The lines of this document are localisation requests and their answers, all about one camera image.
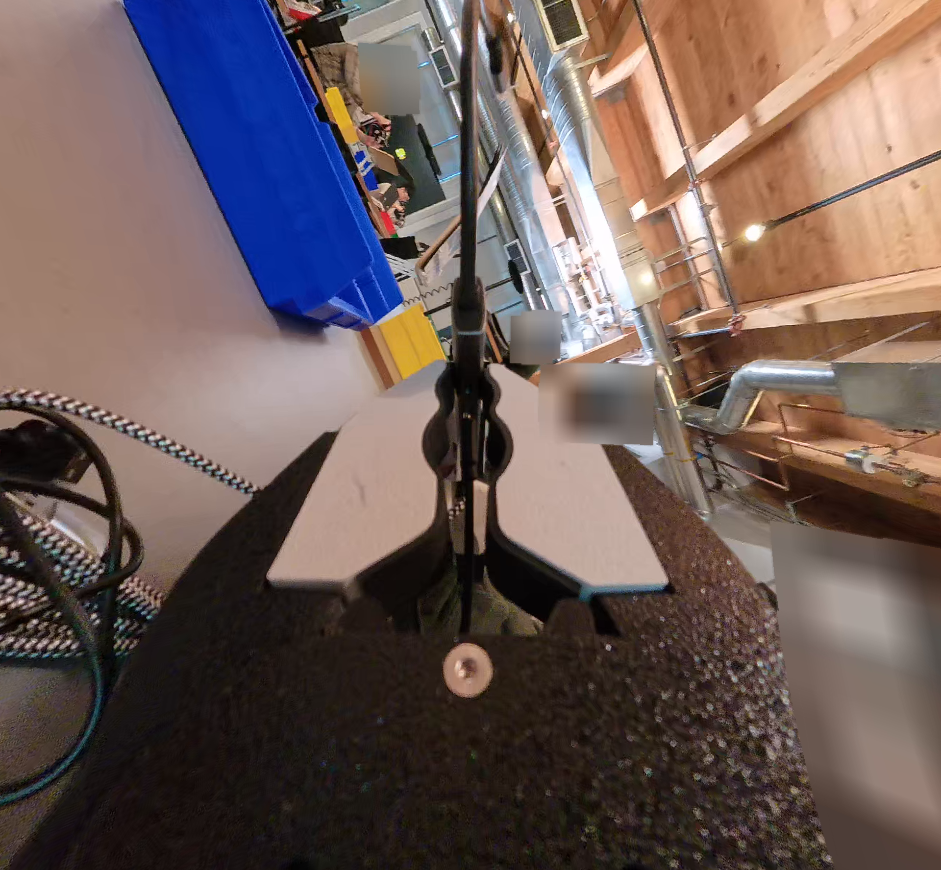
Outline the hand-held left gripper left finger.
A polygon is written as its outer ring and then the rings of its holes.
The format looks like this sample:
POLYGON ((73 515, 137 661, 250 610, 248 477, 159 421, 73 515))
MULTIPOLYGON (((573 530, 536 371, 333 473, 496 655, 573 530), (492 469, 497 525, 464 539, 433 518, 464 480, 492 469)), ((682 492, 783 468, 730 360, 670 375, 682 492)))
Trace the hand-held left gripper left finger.
POLYGON ((431 363, 347 420, 266 574, 272 587, 355 592, 432 529, 439 480, 421 441, 445 372, 431 363))

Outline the black monitor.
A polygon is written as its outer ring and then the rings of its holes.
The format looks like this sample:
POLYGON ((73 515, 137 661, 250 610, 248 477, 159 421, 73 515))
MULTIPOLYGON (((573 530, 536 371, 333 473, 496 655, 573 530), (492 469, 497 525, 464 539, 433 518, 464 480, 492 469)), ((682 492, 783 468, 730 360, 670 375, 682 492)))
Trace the black monitor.
POLYGON ((393 116, 388 151, 395 159, 395 181, 408 193, 406 213, 415 214, 445 199, 441 171, 424 126, 414 116, 393 116))

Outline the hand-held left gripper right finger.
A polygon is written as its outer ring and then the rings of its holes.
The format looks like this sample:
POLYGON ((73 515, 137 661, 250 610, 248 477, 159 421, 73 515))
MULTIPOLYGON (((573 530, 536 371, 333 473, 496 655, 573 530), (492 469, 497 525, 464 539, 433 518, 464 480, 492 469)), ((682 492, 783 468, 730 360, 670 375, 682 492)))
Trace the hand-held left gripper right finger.
POLYGON ((491 436, 505 443, 488 502, 488 558, 505 594, 662 593, 669 580, 598 445, 542 433, 538 389, 498 364, 491 436))

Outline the blue plastic bin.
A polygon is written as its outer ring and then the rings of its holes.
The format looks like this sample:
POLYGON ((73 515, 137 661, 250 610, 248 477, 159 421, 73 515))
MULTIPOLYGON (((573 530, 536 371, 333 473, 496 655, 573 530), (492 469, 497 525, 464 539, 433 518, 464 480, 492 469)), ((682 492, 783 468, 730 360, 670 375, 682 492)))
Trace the blue plastic bin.
POLYGON ((124 0, 272 311, 363 330, 403 304, 318 98, 265 0, 124 0))

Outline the white vent grille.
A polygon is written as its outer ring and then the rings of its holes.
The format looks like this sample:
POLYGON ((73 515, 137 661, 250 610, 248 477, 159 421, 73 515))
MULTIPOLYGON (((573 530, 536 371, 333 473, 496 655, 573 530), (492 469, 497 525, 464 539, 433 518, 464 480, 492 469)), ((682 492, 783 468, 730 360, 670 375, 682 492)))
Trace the white vent grille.
POLYGON ((564 53, 590 38, 578 0, 534 0, 551 53, 564 53))

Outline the silver duct elbow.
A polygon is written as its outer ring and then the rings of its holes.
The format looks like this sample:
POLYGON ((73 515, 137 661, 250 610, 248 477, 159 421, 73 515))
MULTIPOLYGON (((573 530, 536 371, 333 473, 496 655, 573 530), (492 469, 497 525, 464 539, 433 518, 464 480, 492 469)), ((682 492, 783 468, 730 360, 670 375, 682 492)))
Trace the silver duct elbow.
POLYGON ((850 417, 888 428, 940 428, 939 364, 934 361, 754 361, 733 375, 722 405, 702 427, 718 435, 742 429, 763 392, 829 396, 850 417))

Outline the silver spiral air duct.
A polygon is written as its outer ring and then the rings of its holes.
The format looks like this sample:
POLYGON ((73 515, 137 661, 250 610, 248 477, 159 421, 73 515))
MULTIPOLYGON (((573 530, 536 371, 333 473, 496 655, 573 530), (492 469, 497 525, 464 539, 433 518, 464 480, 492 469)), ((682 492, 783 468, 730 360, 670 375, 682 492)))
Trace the silver spiral air duct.
MULTIPOLYGON (((680 495, 701 515, 712 513, 712 500, 696 464, 676 397, 682 376, 661 317, 661 290, 648 252, 641 243, 618 248, 616 229, 632 224, 623 198, 600 196, 602 166, 612 161, 597 128, 594 101, 570 56, 555 49, 547 0, 509 0, 523 43, 529 51, 549 118, 559 141, 563 183, 573 195, 583 233, 598 253, 612 297, 630 318, 644 354, 660 364, 656 375, 656 435, 680 495)), ((586 33, 577 0, 562 1, 562 16, 572 15, 577 34, 586 33)))

